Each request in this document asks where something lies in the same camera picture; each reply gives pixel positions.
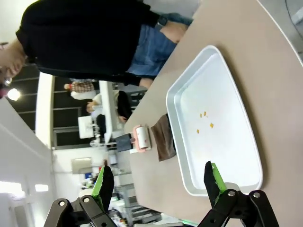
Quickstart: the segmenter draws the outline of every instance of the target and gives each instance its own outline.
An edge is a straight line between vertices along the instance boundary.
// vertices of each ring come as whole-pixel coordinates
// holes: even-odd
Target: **brown cloth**
[[[159,161],[170,159],[176,155],[174,140],[171,133],[168,115],[163,115],[158,122],[151,127],[156,140]]]

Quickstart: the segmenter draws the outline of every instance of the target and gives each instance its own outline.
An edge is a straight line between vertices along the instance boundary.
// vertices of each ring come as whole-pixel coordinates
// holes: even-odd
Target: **white tray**
[[[203,179],[207,161],[215,162],[223,180],[236,183],[243,193],[261,187],[263,172],[255,138],[216,47],[207,46],[199,53],[169,89],[166,105],[189,194],[207,196]]]

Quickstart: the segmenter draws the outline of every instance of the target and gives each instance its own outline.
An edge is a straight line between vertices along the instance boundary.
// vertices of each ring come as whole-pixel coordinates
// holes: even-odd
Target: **screw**
[[[234,191],[230,191],[229,193],[228,193],[228,196],[235,196],[235,192]]]
[[[261,196],[261,195],[260,195],[259,192],[255,192],[255,193],[254,193],[254,197],[255,197],[255,198],[259,198],[260,196]]]

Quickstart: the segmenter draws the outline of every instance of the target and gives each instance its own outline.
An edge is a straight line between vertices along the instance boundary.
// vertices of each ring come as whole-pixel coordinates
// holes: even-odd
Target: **white shirt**
[[[87,91],[87,92],[83,92],[83,93],[72,91],[71,96],[74,99],[78,99],[78,100],[93,99],[96,96],[96,91],[92,90],[92,91]]]
[[[100,114],[104,115],[103,107],[101,105],[93,106],[93,112],[90,114],[93,119],[96,119]]]

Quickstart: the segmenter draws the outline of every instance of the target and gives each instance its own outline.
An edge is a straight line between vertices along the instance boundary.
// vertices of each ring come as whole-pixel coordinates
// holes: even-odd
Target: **beige table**
[[[167,112],[169,87],[209,44],[223,53],[242,96],[264,170],[262,190],[280,226],[302,226],[303,67],[257,1],[204,0],[126,131],[140,123],[153,126]],[[152,151],[129,155],[138,202],[199,222],[210,209],[208,199],[190,196],[184,189],[177,157],[159,162],[153,136],[152,144]],[[230,226],[241,225],[232,222]]]

